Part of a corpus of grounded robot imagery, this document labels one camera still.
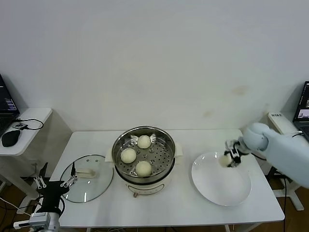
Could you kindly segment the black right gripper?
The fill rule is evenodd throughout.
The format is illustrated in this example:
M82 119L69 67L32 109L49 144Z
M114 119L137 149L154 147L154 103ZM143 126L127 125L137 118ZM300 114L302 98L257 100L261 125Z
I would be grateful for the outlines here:
M241 156L246 155L246 145L244 144L243 138L239 137L233 142L233 150L235 150L238 157L234 157L228 164L228 167L237 167L241 163ZM231 151L225 151L225 156L231 156Z

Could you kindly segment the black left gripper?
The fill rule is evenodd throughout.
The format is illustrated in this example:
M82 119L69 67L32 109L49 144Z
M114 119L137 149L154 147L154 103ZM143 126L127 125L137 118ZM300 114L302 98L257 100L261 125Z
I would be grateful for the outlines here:
M37 185L38 192L42 195L43 201L36 213L57 213L62 214L65 209L62 195L68 193L70 187L77 181L75 162L71 164L70 176L66 181L44 181L48 162L40 169L38 176L33 180Z

